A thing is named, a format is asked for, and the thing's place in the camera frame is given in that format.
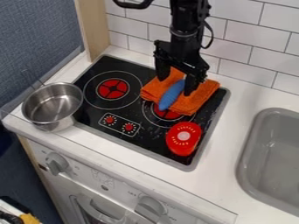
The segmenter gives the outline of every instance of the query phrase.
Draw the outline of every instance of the stainless steel bowl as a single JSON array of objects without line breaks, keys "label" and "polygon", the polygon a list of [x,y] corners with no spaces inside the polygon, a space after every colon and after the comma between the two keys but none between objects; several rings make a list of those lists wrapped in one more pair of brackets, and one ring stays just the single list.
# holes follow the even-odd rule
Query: stainless steel bowl
[{"label": "stainless steel bowl", "polygon": [[75,123],[73,115],[82,102],[83,93],[78,87],[58,82],[34,91],[24,101],[22,112],[38,129],[58,131]]}]

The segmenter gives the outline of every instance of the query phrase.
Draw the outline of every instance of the white tile wall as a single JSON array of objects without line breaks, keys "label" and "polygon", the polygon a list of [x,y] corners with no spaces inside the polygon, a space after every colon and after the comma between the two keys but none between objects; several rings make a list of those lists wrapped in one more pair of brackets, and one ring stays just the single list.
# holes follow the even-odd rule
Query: white tile wall
[{"label": "white tile wall", "polygon": [[139,38],[148,37],[148,25],[132,19],[108,15],[108,29],[113,32],[121,32]]},{"label": "white tile wall", "polygon": [[293,6],[299,8],[298,0],[256,0],[256,1],[271,3],[271,4],[287,5],[287,6]]},{"label": "white tile wall", "polygon": [[299,79],[285,73],[279,73],[273,88],[299,95]]},{"label": "white tile wall", "polygon": [[[154,0],[147,10],[105,2],[112,45],[153,55],[154,40],[170,40],[170,0]],[[209,2],[215,40],[201,53],[210,72],[299,95],[299,0]]]},{"label": "white tile wall", "polygon": [[250,24],[258,24],[262,3],[248,0],[210,0],[211,14],[218,18],[228,18]]},{"label": "white tile wall", "polygon": [[[206,19],[206,22],[208,22],[208,24],[212,27],[212,29],[214,31],[215,38],[219,38],[219,39],[224,38],[224,34],[226,31],[226,20],[225,19],[221,19],[221,18],[217,18],[217,17],[209,17],[208,19]],[[210,31],[205,29],[205,35],[211,36]]]},{"label": "white tile wall", "polygon": [[289,40],[289,32],[228,21],[226,39],[283,52]]},{"label": "white tile wall", "polygon": [[170,26],[170,9],[151,5],[146,10],[127,10],[127,18],[149,22],[155,25]]},{"label": "white tile wall", "polygon": [[295,55],[299,55],[299,34],[292,33],[292,36],[289,40],[287,53],[292,53],[292,54],[295,54]]},{"label": "white tile wall", "polygon": [[155,46],[153,42],[146,39],[129,37],[129,50],[138,53],[153,55]]},{"label": "white tile wall", "polygon": [[111,13],[117,16],[125,17],[125,10],[118,7],[112,0],[105,0],[106,13]]},{"label": "white tile wall", "polygon": [[161,25],[149,24],[149,40],[156,39],[170,41],[170,29]]},{"label": "white tile wall", "polygon": [[110,43],[113,46],[119,46],[122,48],[128,48],[128,36],[118,33],[118,32],[114,32],[114,31],[110,31],[109,32],[109,36],[110,36]]},{"label": "white tile wall", "polygon": [[274,4],[265,4],[261,25],[299,32],[299,10]]},{"label": "white tile wall", "polygon": [[267,69],[244,65],[225,59],[222,59],[220,62],[219,73],[265,87],[272,86],[276,75],[276,72]]},{"label": "white tile wall", "polygon": [[[210,38],[204,38],[204,45],[208,43]],[[233,43],[222,39],[214,39],[211,47],[202,49],[201,52],[212,56],[217,56],[222,59],[235,60],[247,63],[251,51],[251,46]]]},{"label": "white tile wall", "polygon": [[299,76],[299,57],[281,52],[254,48],[250,65]]}]

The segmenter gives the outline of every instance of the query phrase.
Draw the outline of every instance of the gray fabric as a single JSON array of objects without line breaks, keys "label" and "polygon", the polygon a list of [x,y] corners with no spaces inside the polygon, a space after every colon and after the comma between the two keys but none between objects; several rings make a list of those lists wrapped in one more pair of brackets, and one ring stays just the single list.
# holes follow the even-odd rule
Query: gray fabric
[{"label": "gray fabric", "polygon": [[28,207],[44,224],[62,224],[49,195],[15,137],[11,147],[0,156],[0,196],[9,196]]},{"label": "gray fabric", "polygon": [[0,32],[0,107],[82,46],[73,0],[1,0]]}]

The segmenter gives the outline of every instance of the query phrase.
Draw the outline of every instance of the orange cloth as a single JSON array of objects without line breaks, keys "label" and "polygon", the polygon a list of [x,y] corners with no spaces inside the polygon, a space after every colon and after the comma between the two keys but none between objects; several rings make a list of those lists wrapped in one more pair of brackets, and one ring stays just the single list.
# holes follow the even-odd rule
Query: orange cloth
[{"label": "orange cloth", "polygon": [[[161,97],[173,84],[182,80],[184,74],[172,67],[170,76],[163,81],[159,81],[156,77],[146,84],[141,90],[141,97],[146,101],[159,103]],[[184,96],[182,93],[174,104],[171,105],[170,110],[180,115],[191,116],[212,96],[220,84],[215,80],[206,80],[200,84],[198,89],[193,91],[191,95]]]}]

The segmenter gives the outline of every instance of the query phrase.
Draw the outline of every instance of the blue wall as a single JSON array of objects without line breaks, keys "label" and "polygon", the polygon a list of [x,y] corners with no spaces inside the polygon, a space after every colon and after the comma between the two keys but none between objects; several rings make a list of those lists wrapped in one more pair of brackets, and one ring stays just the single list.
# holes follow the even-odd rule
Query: blue wall
[{"label": "blue wall", "polygon": [[0,0],[0,107],[81,45],[73,0]]}]

